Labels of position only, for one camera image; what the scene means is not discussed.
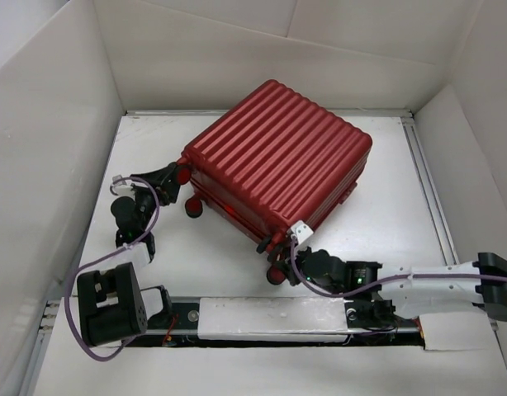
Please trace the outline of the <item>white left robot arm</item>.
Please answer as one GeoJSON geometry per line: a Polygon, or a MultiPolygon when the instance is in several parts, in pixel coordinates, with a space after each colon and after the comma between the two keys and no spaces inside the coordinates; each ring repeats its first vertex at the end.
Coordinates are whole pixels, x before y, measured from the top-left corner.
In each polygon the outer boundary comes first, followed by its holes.
{"type": "Polygon", "coordinates": [[[78,296],[79,324],[75,326],[85,347],[112,342],[122,345],[145,334],[149,327],[172,328],[175,313],[168,291],[157,286],[158,299],[145,307],[144,291],[137,281],[138,268],[151,263],[156,253],[152,229],[162,207],[176,203],[181,186],[191,171],[187,165],[170,163],[159,170],[119,177],[110,185],[115,196],[111,214],[116,223],[116,250],[76,271],[72,288],[78,296]]]}

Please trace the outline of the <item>red hard-shell suitcase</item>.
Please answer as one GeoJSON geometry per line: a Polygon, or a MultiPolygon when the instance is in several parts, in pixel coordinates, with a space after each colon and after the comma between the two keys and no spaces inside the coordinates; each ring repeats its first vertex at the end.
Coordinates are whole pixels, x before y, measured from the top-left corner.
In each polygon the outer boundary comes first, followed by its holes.
{"type": "Polygon", "coordinates": [[[183,149],[191,218],[210,207],[266,254],[268,281],[291,277],[290,228],[317,229],[357,185],[372,137],[271,79],[183,149]]]}

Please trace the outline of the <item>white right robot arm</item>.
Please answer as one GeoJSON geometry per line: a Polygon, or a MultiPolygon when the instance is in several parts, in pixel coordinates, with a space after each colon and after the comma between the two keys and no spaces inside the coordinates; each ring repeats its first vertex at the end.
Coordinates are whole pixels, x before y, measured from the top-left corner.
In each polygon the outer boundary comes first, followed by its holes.
{"type": "Polygon", "coordinates": [[[476,310],[507,322],[507,260],[493,252],[480,252],[472,262],[431,268],[343,261],[310,248],[291,249],[287,261],[294,281],[322,297],[361,301],[382,325],[398,318],[476,310]]]}

